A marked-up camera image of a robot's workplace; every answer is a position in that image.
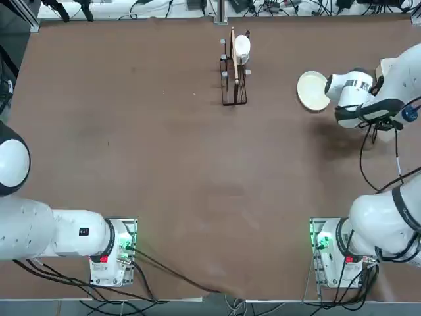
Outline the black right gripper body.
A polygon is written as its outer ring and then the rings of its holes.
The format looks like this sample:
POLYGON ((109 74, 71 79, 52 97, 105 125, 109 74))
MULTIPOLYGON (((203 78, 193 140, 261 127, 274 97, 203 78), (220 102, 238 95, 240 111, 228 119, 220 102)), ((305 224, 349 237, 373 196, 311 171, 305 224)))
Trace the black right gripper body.
POLYGON ((380 118, 372 121, 374 130, 387 132, 389 130, 400 131, 403 129, 403 124, 392 118, 380 118))

